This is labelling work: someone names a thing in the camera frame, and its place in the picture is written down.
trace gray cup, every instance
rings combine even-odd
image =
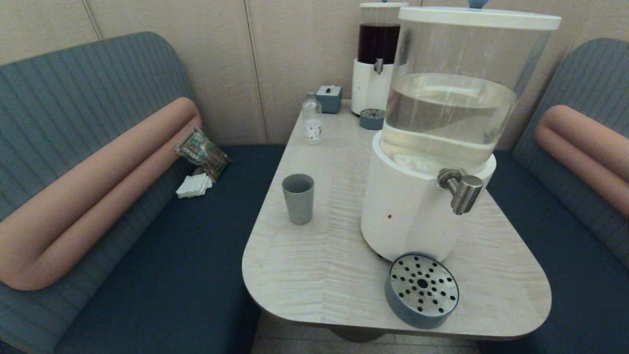
[[[293,224],[307,224],[313,218],[315,181],[307,174],[292,174],[282,182],[288,217]]]

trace beige wall panel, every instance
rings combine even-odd
[[[594,0],[572,48],[595,38],[629,41],[629,1]]]
[[[365,1],[246,2],[269,141],[285,143],[306,92],[334,84],[351,96]]]
[[[466,0],[424,0],[424,6],[459,6],[467,7]],[[486,8],[532,13],[553,14],[562,17],[561,26],[551,34],[546,49],[528,83],[526,91],[520,98],[511,119],[507,123],[504,134],[498,142],[497,149],[510,150],[517,143],[526,127],[541,94],[548,85],[552,73],[563,61],[576,39],[582,24],[586,20],[591,0],[565,1],[514,1],[491,0]]]
[[[0,1],[0,65],[96,40],[81,0]]]
[[[267,142],[243,1],[89,0],[104,38],[153,31],[186,67],[217,144]]]

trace beverage dispenser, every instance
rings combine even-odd
[[[389,260],[418,251],[441,261],[496,169],[494,147],[561,18],[406,7],[399,20],[361,229]]]
[[[352,112],[385,110],[398,45],[398,12],[408,3],[360,4],[358,57],[354,59]]]

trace floor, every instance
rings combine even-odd
[[[329,329],[295,326],[262,314],[251,354],[479,354],[473,341],[385,334],[368,343]]]

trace gray tissue box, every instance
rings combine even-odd
[[[341,86],[321,86],[316,92],[316,100],[321,103],[323,113],[338,113],[341,109]]]

